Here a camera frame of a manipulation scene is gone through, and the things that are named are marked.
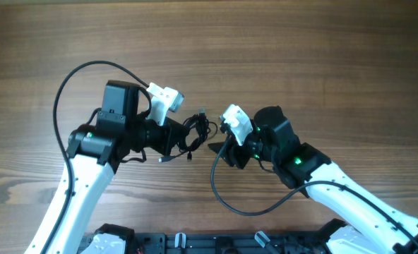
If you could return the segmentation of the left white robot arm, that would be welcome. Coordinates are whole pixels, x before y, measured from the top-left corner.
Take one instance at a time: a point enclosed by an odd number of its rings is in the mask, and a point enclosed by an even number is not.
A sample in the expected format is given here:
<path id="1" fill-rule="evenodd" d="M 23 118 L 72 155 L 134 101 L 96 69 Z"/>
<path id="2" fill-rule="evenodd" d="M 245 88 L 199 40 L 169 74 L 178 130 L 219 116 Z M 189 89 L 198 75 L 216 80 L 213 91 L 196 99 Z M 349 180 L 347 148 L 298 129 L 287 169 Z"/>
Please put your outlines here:
<path id="1" fill-rule="evenodd" d="M 27 253 L 76 253 L 100 196 L 130 152 L 149 147 L 160 162 L 189 128 L 167 117 L 179 110 L 184 96 L 170 87 L 110 80 L 95 125 L 83 124 L 68 139 L 60 184 Z"/>

